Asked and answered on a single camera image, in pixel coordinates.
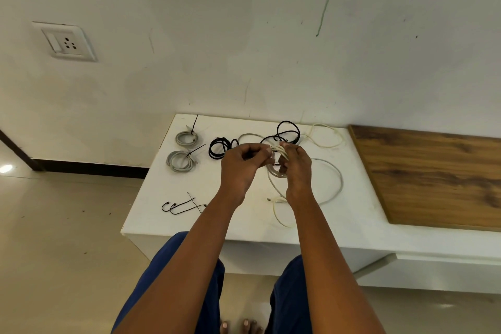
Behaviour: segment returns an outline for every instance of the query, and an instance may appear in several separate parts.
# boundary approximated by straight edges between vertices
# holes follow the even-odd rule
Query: electrical outlet
[[[76,25],[33,22],[41,30],[50,46],[50,54],[57,58],[96,61],[82,28]]]

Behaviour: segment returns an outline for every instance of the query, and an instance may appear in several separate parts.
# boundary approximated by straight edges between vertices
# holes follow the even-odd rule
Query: floor
[[[120,228],[141,180],[31,172],[6,147],[0,166],[0,332],[104,334],[147,259]],[[221,312],[266,325],[275,277],[227,274]],[[365,288],[388,334],[499,333],[501,296]]]

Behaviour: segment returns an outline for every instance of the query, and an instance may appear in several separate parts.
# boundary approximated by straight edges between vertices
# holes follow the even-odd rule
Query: wooden board
[[[390,223],[501,231],[501,139],[349,131]]]

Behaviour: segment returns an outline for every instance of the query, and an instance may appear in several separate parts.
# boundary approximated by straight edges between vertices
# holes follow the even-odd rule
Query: person's left hand
[[[251,142],[226,151],[221,161],[219,192],[235,198],[236,208],[243,202],[258,168],[274,162],[268,144]]]

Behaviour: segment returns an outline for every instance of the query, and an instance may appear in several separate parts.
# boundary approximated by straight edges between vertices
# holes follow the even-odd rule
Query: leg
[[[129,299],[125,302],[125,305],[118,314],[115,324],[113,325],[112,332],[118,324],[122,322],[125,315],[130,311],[130,309],[132,309],[135,303],[141,298],[143,293],[146,292],[148,287],[167,265],[187,234],[187,231],[175,234],[157,252],[150,265],[148,265],[147,269],[139,279]],[[219,331],[219,297],[221,296],[223,279],[224,265],[220,260],[218,260],[207,288],[204,304],[202,305],[198,323],[196,325],[195,334],[213,334]]]
[[[312,334],[303,257],[295,257],[270,297],[272,313],[265,334]]]

